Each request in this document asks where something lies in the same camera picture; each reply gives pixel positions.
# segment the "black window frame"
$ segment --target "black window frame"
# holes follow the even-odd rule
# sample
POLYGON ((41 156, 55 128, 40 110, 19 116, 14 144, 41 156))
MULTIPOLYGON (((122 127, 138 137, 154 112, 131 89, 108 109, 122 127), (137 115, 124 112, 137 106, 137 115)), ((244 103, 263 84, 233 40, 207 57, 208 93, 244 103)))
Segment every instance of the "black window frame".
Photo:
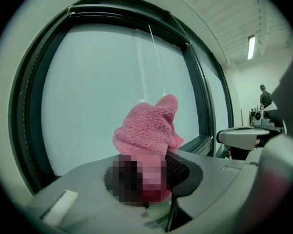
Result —
POLYGON ((42 136, 41 104, 45 78, 65 35, 73 25, 85 23, 112 24, 148 33, 150 25, 153 35, 180 47, 194 90, 200 130, 197 138, 180 149, 199 154, 201 147, 216 136, 209 88, 188 38, 188 34, 193 32, 170 12, 142 0, 80 0, 60 12, 34 39, 19 65, 12 86, 9 105, 12 146, 24 179, 33 193, 57 178, 42 136))
MULTIPOLYGON (((223 69, 222 69, 220 63, 217 61, 214 53, 193 32, 193 30, 191 30, 189 27, 187 27, 180 20, 178 20, 178 22, 181 24, 182 28, 186 31, 186 34, 188 34, 189 37, 191 39, 193 39, 198 44, 198 47, 200 47, 207 54, 210 62, 214 66, 216 73, 213 70, 212 70, 212 72, 220 79, 222 86, 223 86, 223 89, 224 89, 224 93, 225 93, 226 107, 227 107, 227 112, 228 112, 228 128, 234 127, 232 100, 231 100, 231 96, 230 96, 228 83, 227 83, 225 74, 223 72, 223 69)), ((210 123, 213 126, 214 136, 217 136, 214 103, 212 101, 211 90, 208 86, 208 83, 207 83, 207 92, 209 94, 209 100, 210 100, 210 105, 211 105, 210 113, 212 115, 212 117, 210 119, 210 123)), ((217 156, 217 157, 223 157, 223 154, 226 154, 226 153, 225 152, 222 152, 222 153, 218 152, 218 150, 216 150, 215 143, 216 143, 216 139, 214 138, 213 141, 211 141, 211 143, 210 143, 210 151, 207 154, 207 156, 214 156, 214 154, 215 154, 215 156, 217 156)))

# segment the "white ceiling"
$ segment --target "white ceiling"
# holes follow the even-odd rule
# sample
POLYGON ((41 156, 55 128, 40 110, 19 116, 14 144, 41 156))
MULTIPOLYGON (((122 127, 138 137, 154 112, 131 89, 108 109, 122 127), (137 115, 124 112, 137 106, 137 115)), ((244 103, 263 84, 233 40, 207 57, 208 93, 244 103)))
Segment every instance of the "white ceiling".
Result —
POLYGON ((214 33, 230 62, 247 61, 248 37, 256 36, 254 58, 293 46, 293 31, 269 0, 183 0, 214 33))

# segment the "fluorescent light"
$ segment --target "fluorescent light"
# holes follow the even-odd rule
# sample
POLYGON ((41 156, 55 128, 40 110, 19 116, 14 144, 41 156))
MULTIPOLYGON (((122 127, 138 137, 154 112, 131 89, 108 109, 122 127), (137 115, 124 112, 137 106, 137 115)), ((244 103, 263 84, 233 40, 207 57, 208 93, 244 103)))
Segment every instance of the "fluorescent light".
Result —
POLYGON ((253 58, 254 54, 254 48, 255 48, 255 36, 249 37, 249 54, 248 54, 248 60, 253 58))

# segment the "pink towel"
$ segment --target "pink towel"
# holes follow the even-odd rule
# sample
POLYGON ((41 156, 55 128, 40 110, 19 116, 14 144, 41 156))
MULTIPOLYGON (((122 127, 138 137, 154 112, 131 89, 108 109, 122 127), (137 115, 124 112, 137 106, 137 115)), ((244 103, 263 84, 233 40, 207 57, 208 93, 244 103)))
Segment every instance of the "pink towel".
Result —
POLYGON ((183 139, 175 133, 173 120, 178 109, 175 96, 166 95, 155 106, 141 103, 135 106, 116 129, 113 144, 123 155, 137 162, 142 173, 143 202, 161 202, 171 195, 161 175, 167 149, 177 149, 183 139))

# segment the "man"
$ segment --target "man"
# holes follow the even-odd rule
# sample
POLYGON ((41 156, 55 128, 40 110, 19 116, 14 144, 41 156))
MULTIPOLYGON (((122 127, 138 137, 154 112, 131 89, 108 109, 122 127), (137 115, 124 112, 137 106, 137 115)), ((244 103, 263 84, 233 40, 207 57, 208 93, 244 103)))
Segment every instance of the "man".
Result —
POLYGON ((271 105, 272 103, 272 96, 270 93, 266 91, 266 88, 264 85, 260 85, 260 91, 262 91, 262 94, 260 95, 260 109, 264 109, 271 105))

